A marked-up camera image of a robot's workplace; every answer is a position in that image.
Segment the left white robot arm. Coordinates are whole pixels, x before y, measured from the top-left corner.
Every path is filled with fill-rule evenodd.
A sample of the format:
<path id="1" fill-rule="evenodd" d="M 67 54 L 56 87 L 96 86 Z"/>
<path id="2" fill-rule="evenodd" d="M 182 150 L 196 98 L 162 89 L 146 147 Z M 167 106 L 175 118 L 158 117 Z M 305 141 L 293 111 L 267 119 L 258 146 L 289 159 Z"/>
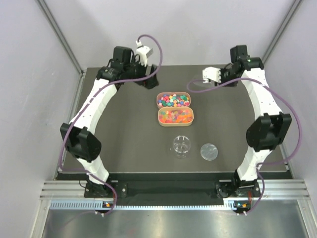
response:
<path id="1" fill-rule="evenodd" d="M 82 164 L 100 196 L 110 195 L 112 184 L 107 181 L 109 172 L 100 157 L 102 144 L 95 137 L 97 124 L 107 104 L 125 82 L 135 82 L 147 89 L 158 86 L 157 66 L 148 66 L 152 54 L 153 49 L 142 44 L 138 44 L 135 51 L 115 47 L 108 65 L 98 70 L 93 88 L 80 111 L 60 127 L 66 151 Z"/>

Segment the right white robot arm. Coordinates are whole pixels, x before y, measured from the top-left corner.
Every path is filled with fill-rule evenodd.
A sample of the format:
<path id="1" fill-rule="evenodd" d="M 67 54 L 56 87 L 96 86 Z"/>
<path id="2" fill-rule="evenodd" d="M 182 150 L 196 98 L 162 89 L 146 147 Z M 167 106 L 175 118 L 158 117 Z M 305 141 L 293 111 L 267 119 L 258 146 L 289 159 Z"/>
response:
<path id="1" fill-rule="evenodd" d="M 247 46 L 237 45 L 230 49 L 230 58 L 231 68 L 220 70 L 220 83 L 235 86 L 241 80 L 255 115 L 255 121 L 246 132 L 248 149 L 242 164 L 236 170 L 238 179 L 231 184 L 232 192 L 243 196 L 249 191 L 248 182 L 257 179 L 257 169 L 283 142 L 292 118 L 282 112 L 269 92 L 264 64 L 259 57 L 249 56 Z"/>

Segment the clear plastic scoop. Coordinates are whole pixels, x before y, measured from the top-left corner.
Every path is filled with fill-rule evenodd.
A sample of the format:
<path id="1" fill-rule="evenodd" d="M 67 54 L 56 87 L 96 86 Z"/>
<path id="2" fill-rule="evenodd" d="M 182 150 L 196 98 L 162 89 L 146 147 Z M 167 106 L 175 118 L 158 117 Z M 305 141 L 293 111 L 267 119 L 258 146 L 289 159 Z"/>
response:
<path id="1" fill-rule="evenodd" d="M 208 80 L 202 80 L 202 79 L 193 80 L 193 84 L 203 89 L 213 87 L 213 84 L 211 82 L 209 82 Z"/>

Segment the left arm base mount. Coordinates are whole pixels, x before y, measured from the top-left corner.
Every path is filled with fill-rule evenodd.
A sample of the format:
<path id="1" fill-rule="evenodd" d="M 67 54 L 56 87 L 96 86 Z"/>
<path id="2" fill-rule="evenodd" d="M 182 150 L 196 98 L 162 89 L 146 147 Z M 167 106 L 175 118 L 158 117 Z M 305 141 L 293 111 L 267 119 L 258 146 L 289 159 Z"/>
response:
<path id="1" fill-rule="evenodd" d="M 79 185 L 84 188 L 85 198 L 114 198 L 113 191 L 106 185 L 95 184 L 89 180 L 79 181 Z M 114 188 L 117 198 L 125 198 L 128 190 L 128 183 L 111 181 L 110 185 Z"/>

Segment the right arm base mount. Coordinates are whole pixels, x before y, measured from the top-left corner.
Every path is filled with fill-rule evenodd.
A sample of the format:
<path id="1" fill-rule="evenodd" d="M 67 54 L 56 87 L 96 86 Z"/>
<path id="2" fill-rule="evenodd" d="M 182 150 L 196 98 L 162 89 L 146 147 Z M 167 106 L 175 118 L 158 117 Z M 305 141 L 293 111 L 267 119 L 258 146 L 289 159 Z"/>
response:
<path id="1" fill-rule="evenodd" d="M 216 182 L 215 191 L 220 198 L 229 197 L 259 197 L 260 188 L 256 180 L 254 181 L 229 181 Z"/>

